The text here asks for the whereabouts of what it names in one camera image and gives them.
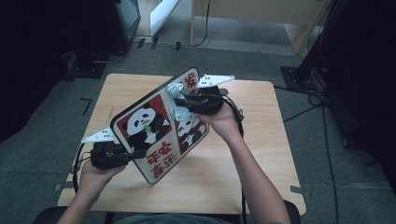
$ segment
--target person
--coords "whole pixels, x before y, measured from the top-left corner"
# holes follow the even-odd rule
[[[271,180],[251,154],[239,132],[232,109],[224,104],[215,115],[195,115],[195,117],[210,124],[212,129],[222,137],[231,150],[242,189],[245,193],[247,206],[254,222],[289,224],[290,218],[285,203]],[[82,167],[79,190],[58,223],[83,223],[92,205],[99,199],[106,184],[114,175],[124,169],[125,166],[122,166],[102,171],[93,167],[90,161],[86,161]]]

